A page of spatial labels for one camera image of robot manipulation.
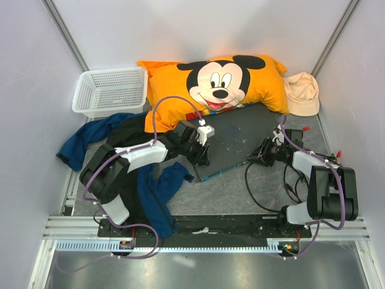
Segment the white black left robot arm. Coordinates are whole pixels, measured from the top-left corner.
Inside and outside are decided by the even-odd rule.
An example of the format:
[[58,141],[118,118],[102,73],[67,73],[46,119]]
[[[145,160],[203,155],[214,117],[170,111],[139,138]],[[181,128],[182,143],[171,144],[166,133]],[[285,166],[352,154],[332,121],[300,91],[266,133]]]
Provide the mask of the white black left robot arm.
[[204,120],[199,126],[181,121],[175,129],[154,135],[154,138],[135,146],[114,148],[103,144],[80,174],[79,180],[85,187],[85,200],[95,202],[111,219],[111,230],[119,237],[125,237],[132,230],[128,219],[134,209],[123,200],[128,192],[124,186],[138,169],[183,155],[190,163],[209,165],[208,139],[215,130]]

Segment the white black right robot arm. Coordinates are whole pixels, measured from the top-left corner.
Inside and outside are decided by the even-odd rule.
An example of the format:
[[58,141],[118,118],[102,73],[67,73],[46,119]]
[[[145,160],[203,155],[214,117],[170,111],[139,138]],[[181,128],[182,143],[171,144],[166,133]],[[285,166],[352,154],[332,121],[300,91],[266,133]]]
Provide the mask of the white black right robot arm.
[[354,169],[341,166],[334,156],[305,150],[302,130],[276,127],[273,134],[248,155],[247,162],[264,167],[282,162],[307,187],[306,200],[300,199],[296,187],[285,188],[294,204],[275,211],[279,218],[275,223],[277,233],[289,237],[297,225],[316,223],[340,230],[345,222],[355,221],[359,205]]

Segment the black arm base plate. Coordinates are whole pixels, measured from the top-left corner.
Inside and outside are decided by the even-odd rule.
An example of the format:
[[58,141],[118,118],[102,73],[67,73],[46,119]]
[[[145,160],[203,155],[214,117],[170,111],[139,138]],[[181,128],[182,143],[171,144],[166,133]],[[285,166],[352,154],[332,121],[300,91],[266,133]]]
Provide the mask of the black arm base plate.
[[290,225],[272,214],[176,216],[176,232],[159,236],[173,245],[263,245],[269,239],[298,240],[312,233],[301,225]]

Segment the dark grey network switch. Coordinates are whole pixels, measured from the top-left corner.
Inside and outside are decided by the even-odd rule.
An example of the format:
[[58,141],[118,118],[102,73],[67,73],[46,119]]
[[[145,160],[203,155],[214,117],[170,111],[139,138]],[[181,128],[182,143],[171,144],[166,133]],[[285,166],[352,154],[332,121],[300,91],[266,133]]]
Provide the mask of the dark grey network switch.
[[215,134],[208,138],[209,165],[194,167],[199,181],[208,181],[244,164],[265,138],[273,136],[273,129],[278,126],[276,117],[261,103],[205,116],[203,119]]

